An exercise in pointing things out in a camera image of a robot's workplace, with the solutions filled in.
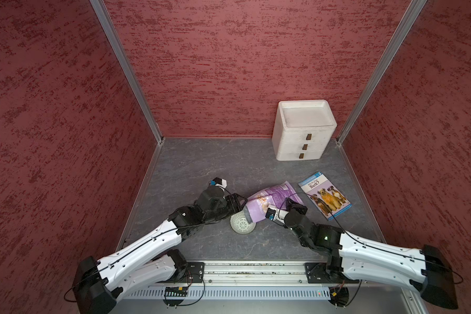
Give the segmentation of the white green patterned bowl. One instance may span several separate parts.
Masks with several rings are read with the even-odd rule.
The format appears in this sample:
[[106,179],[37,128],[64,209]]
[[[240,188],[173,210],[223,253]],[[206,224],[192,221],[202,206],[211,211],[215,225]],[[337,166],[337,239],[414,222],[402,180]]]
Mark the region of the white green patterned bowl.
[[235,233],[247,235],[253,232],[256,228],[256,223],[241,211],[230,217],[230,226]]

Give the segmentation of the purple oats bag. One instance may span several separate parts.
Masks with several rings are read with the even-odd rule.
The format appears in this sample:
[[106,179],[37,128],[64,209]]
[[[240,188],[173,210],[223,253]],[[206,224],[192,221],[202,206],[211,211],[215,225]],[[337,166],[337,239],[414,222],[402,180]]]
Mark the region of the purple oats bag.
[[304,205],[302,199],[298,196],[292,184],[285,181],[283,184],[279,184],[273,187],[265,188],[254,195],[252,195],[243,212],[253,222],[258,223],[266,218],[266,212],[268,208],[276,208],[286,210],[285,200],[291,198],[292,200]]

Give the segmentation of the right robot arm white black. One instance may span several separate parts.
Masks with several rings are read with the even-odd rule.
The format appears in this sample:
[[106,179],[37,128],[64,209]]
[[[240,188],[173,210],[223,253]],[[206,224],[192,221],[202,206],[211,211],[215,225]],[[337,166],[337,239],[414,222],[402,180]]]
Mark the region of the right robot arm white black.
[[301,246],[327,256],[324,272],[334,280],[373,281],[408,289],[434,305],[458,309],[455,272],[437,247],[396,247],[311,222],[307,207],[286,198],[285,226]]

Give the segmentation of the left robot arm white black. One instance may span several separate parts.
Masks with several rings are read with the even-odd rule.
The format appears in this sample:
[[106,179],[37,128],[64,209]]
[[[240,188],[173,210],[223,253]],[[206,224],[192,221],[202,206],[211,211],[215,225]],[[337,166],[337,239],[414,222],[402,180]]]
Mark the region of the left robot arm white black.
[[153,231],[99,260],[80,261],[69,291],[80,313],[109,313],[121,299],[148,283],[180,279],[186,261],[175,246],[206,225],[239,213],[247,198],[212,183],[191,205],[177,208]]

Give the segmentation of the dog picture booklet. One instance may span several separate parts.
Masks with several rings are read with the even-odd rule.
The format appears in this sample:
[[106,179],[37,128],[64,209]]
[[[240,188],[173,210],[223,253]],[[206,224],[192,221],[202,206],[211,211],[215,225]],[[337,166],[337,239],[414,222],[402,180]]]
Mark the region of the dog picture booklet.
[[321,172],[298,183],[324,217],[331,221],[352,207],[351,202]]

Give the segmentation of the white three-drawer storage box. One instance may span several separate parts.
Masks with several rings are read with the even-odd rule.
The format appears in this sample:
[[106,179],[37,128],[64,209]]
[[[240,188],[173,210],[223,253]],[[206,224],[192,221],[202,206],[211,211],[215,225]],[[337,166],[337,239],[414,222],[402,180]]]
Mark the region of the white three-drawer storage box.
[[334,115],[324,99],[279,102],[272,136],[276,159],[320,159],[336,128]]

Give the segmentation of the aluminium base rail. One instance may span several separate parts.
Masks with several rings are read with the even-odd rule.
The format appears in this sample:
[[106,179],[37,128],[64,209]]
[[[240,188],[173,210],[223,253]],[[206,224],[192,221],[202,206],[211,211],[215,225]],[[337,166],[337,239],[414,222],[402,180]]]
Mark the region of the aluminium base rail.
[[370,281],[313,278],[318,261],[204,260],[196,279],[156,283],[113,313],[427,313],[413,292]]

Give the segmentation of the left aluminium corner post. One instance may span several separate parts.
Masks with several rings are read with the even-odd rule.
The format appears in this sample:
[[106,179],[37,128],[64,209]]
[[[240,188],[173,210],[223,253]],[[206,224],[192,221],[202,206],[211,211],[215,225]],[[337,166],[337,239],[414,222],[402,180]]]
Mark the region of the left aluminium corner post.
[[160,128],[152,114],[152,111],[149,107],[149,104],[146,100],[145,94],[141,89],[140,83],[136,77],[136,74],[133,70],[132,64],[130,63],[128,56],[124,50],[124,47],[121,43],[119,35],[115,29],[115,26],[111,20],[110,14],[105,6],[104,1],[102,0],[90,0],[90,4],[94,9],[94,12],[98,18],[98,21],[105,33],[105,36],[111,45],[111,48],[120,64],[120,67],[126,77],[130,88],[139,104],[141,111],[149,125],[151,132],[153,133],[155,140],[159,145],[164,141],[164,137]]

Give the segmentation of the aluminium corner post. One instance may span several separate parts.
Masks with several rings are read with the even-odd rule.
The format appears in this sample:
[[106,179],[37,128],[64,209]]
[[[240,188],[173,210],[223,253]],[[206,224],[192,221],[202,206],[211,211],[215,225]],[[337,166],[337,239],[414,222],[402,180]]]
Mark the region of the aluminium corner post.
[[146,100],[145,94],[141,89],[140,83],[136,77],[136,74],[133,70],[132,64],[130,63],[128,56],[124,50],[124,47],[121,43],[119,35],[115,29],[115,26],[111,20],[110,14],[105,6],[104,1],[102,0],[90,0],[90,4],[94,9],[94,12],[98,18],[98,21],[105,33],[105,36],[111,45],[111,48],[120,64],[120,67],[126,77],[130,88],[139,104],[141,111],[149,125],[151,132],[153,133],[155,140],[159,145],[164,141],[164,137],[160,128],[152,114],[152,111],[149,107],[149,104]]
[[364,90],[362,91],[357,103],[353,107],[351,113],[349,114],[343,128],[341,129],[339,136],[336,139],[336,142],[339,147],[344,144],[344,141],[347,139],[349,132],[354,127],[358,117],[362,113],[362,110],[365,108],[370,97],[374,93],[379,82],[383,78],[386,70],[391,65],[392,60],[396,56],[399,48],[403,44],[405,38],[409,34],[412,26],[419,17],[421,11],[424,9],[427,0],[411,0],[408,8],[403,14],[394,34],[391,36],[382,56],[380,57],[374,71],[372,72]]

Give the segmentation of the right aluminium corner post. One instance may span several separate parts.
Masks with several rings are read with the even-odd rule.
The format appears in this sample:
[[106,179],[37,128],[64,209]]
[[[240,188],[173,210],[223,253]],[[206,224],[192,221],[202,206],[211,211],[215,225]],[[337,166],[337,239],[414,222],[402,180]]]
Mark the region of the right aluminium corner post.
[[396,56],[399,48],[403,44],[405,38],[409,34],[412,26],[419,17],[421,11],[424,9],[427,0],[411,0],[408,8],[403,14],[394,34],[391,36],[382,56],[380,57],[374,71],[372,72],[364,90],[362,91],[357,103],[353,107],[351,113],[349,114],[343,128],[341,129],[339,136],[336,139],[336,142],[339,147],[344,144],[344,141],[347,139],[349,132],[354,127],[358,117],[362,113],[362,110],[365,108],[370,97],[374,93],[379,82],[383,78],[386,70],[391,65],[392,60]]

